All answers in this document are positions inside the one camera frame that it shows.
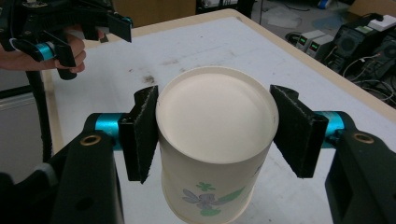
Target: black cable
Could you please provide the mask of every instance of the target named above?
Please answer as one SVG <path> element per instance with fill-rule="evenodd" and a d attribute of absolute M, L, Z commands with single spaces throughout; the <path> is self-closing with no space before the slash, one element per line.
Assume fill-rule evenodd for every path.
<path fill-rule="evenodd" d="M 50 119 L 47 110 L 44 84 L 41 80 L 40 72 L 26 71 L 26 76 L 32 87 L 33 96 L 35 97 L 40 122 L 41 140 L 43 143 L 43 162 L 46 162 L 52 156 L 52 140 L 50 136 Z"/>
<path fill-rule="evenodd" d="M 385 74 L 382 75 L 382 77 L 378 77 L 378 73 L 377 70 L 381 69 L 382 67 L 384 67 L 385 65 L 387 65 L 388 63 L 392 63 L 394 59 L 389 59 L 389 60 L 377 60 L 378 63 L 381 63 L 378 67 L 375 67 L 375 64 L 373 66 L 373 70 L 374 70 L 374 77 L 378 80 L 381 80 L 385 74 L 387 73 L 387 71 L 385 72 Z"/>
<path fill-rule="evenodd" d="M 384 20 L 384 16 L 376 14 L 376 13 L 367 13 L 367 14 L 361 16 L 361 18 L 367 18 L 367 17 L 372 17 L 371 19 L 374 19 L 374 20 L 380 20 L 380 21 Z"/>
<path fill-rule="evenodd" d="M 0 99 L 22 95 L 29 92 L 32 92 L 32 88 L 30 86 L 16 87 L 5 91 L 0 91 Z"/>
<path fill-rule="evenodd" d="M 291 10 L 296 10 L 296 11 L 310 11 L 310 8 L 305 8 L 305 9 L 300 9 L 300 8 L 296 8 L 296 7 L 289 7 L 286 3 L 283 3 L 283 5 L 285 5 L 285 7 L 287 7 L 288 9 Z"/>
<path fill-rule="evenodd" d="M 392 107 L 395 106 L 395 100 L 393 100 L 393 98 L 395 98 L 395 96 L 392 92 L 388 92 L 388 91 L 381 89 L 379 87 L 373 87 L 373 88 L 363 87 L 363 89 L 370 92 L 374 96 L 376 96 L 375 95 L 376 93 L 382 94 L 382 96 L 385 96 L 386 99 L 382 99 L 378 96 L 376 96 L 376 97 L 387 105 L 390 105 Z"/>
<path fill-rule="evenodd" d="M 224 0 L 219 0 L 218 10 L 223 9 L 223 6 L 224 6 Z"/>
<path fill-rule="evenodd" d="M 396 87 L 393 83 L 393 78 L 396 77 L 396 74 L 390 74 L 390 78 L 389 78 L 389 82 L 390 82 L 390 86 L 393 88 L 394 91 L 396 91 Z"/>
<path fill-rule="evenodd" d="M 296 45 L 298 38 L 300 37 L 301 33 L 300 32 L 290 32 L 285 35 L 285 39 L 291 43 L 292 45 Z"/>

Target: table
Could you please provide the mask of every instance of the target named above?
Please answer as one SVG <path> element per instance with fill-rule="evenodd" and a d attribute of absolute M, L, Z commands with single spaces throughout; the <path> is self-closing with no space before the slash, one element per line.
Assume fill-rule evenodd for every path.
<path fill-rule="evenodd" d="M 259 24 L 232 9 L 133 29 L 133 42 L 115 36 L 87 42 L 86 70 L 64 81 L 56 70 L 43 74 L 54 149 L 82 130 L 91 113 L 129 112 L 135 91 L 158 85 L 194 67 L 221 65 L 243 71 L 264 87 L 289 87 L 312 110 L 347 112 L 358 129 L 396 149 L 396 111 Z M 147 182 L 128 182 L 123 155 L 115 152 L 125 222 L 183 223 L 168 208 L 161 188 L 159 149 Z M 334 154 L 320 152 L 312 179 L 299 179 L 272 144 L 252 201 L 234 223 L 332 223 L 324 180 Z"/>

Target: robotic arm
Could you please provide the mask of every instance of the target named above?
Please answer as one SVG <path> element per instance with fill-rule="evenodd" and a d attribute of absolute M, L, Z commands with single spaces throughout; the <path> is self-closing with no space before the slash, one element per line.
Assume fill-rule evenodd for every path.
<path fill-rule="evenodd" d="M 359 131 L 347 113 L 313 112 L 288 88 L 271 86 L 270 92 L 279 111 L 274 141 L 298 177 L 313 176 L 321 148 L 336 149 L 325 181 L 333 222 L 396 223 L 396 154 Z M 157 97 L 156 86 L 146 88 L 135 94 L 128 114 L 90 115 L 80 135 L 17 185 L 0 175 L 0 218 L 123 223 L 113 150 L 122 148 L 128 179 L 143 183 L 158 141 Z"/>
<path fill-rule="evenodd" d="M 104 29 L 131 42 L 132 20 L 122 17 L 110 0 L 6 0 L 0 15 L 0 43 L 6 51 L 20 50 L 37 62 L 57 58 L 76 66 L 64 28 L 80 25 L 84 37 L 98 40 Z M 58 70 L 62 79 L 76 74 Z"/>

